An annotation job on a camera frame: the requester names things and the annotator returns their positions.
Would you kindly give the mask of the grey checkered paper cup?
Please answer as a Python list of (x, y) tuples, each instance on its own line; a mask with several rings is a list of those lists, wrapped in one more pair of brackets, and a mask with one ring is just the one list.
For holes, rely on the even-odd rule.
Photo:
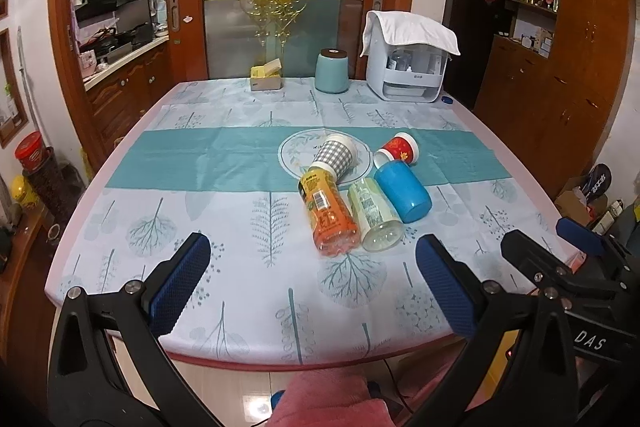
[(341, 133), (329, 134), (320, 146), (310, 169), (328, 172), (336, 182), (344, 179), (357, 162), (357, 149), (354, 140)]

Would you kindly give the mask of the blue plastic cup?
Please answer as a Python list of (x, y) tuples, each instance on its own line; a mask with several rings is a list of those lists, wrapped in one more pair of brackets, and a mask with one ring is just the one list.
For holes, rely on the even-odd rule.
[(405, 162), (386, 162), (376, 170), (374, 179), (402, 222), (419, 221), (431, 211), (430, 194)]

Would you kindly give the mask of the red paper cup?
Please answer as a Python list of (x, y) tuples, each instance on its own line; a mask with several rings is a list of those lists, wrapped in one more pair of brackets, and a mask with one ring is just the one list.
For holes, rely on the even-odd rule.
[(406, 132), (396, 133), (390, 141), (373, 154), (375, 168), (381, 168), (388, 162), (401, 160), (407, 165), (414, 165), (420, 156), (418, 142)]

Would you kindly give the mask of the cardboard box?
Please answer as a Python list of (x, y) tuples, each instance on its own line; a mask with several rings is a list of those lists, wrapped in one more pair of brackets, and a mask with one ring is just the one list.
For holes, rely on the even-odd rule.
[(556, 196), (554, 205), (562, 217), (569, 217), (584, 227), (596, 222), (608, 209), (608, 196), (602, 195), (590, 204), (586, 203), (580, 187), (587, 180), (587, 176), (570, 178)]

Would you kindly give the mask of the green label clear bottle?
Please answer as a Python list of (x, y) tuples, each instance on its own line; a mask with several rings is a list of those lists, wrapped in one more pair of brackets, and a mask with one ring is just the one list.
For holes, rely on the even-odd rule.
[(375, 179), (355, 181), (347, 191), (347, 198), (365, 251), (386, 251), (401, 240), (404, 225)]

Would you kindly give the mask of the pink clothed lap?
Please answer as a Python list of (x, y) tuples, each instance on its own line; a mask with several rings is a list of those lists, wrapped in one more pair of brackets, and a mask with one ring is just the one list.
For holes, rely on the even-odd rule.
[(317, 369), (295, 375), (267, 426), (393, 426), (386, 403), (372, 398), (357, 367)]

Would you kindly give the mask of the orange plastic bottle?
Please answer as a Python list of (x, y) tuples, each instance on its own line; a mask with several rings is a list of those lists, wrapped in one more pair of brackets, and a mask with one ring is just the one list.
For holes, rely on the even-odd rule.
[(347, 254), (360, 244), (360, 232), (329, 171), (310, 168), (298, 181), (312, 239), (323, 256)]

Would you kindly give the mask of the white desktop organizer box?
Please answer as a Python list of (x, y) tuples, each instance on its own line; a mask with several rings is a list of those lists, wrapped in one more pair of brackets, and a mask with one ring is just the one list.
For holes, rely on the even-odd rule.
[(366, 80), (382, 100), (435, 102), (442, 91), (449, 54), (427, 44), (390, 46), (374, 39), (369, 48)]

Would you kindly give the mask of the tree pattern tablecloth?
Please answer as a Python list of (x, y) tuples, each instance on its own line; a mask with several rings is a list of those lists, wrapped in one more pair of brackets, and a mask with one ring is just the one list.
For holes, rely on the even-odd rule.
[[(419, 145), (414, 174), (433, 206), (393, 247), (317, 251), (299, 177), (329, 134), (350, 136), (348, 181), (374, 173), (373, 154), (398, 132)], [(457, 102), (385, 102), (354, 82), (324, 94), (309, 79), (254, 92), (244, 79), (184, 82), (129, 131), (90, 183), (56, 250), (46, 291), (118, 291), (145, 279), (192, 233), (209, 264), (172, 332), (178, 357), (210, 365), (302, 369), (391, 357), (449, 334), (416, 267), (433, 234), (482, 280), (525, 293), (500, 254), (522, 231), (565, 263), (558, 210), (536, 180)]]

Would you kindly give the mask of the red tin can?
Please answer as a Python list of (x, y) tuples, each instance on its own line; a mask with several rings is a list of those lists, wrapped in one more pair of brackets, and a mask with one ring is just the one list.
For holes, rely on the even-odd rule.
[(24, 170), (28, 172), (37, 170), (43, 161), (46, 161), (48, 158), (48, 150), (44, 145), (41, 132), (34, 131), (26, 135), (25, 138), (18, 143), (14, 150), (14, 156)]

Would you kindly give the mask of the white towel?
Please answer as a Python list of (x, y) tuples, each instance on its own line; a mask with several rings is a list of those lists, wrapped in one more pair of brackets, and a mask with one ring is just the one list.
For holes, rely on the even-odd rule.
[(362, 33), (360, 55), (369, 54), (373, 29), (378, 26), (390, 46), (426, 44), (452, 55), (460, 55), (456, 34), (432, 18), (405, 11), (369, 11)]

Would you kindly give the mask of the teal canister brown lid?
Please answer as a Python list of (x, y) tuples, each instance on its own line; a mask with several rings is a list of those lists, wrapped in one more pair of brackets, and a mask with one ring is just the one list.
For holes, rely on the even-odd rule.
[(349, 88), (348, 54), (339, 49), (322, 49), (317, 58), (314, 87), (323, 93), (340, 94)]

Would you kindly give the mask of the yellow tissue box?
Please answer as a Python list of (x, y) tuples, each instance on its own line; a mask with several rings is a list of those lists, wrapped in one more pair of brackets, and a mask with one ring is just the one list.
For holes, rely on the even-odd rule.
[(250, 69), (250, 90), (274, 91), (282, 88), (282, 64), (278, 58)]

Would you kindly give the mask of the wooden wall cabinet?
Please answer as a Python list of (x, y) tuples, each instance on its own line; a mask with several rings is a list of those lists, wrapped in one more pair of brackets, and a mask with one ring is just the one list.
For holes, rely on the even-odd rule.
[(544, 191), (586, 172), (620, 101), (634, 0), (504, 0), (475, 115)]

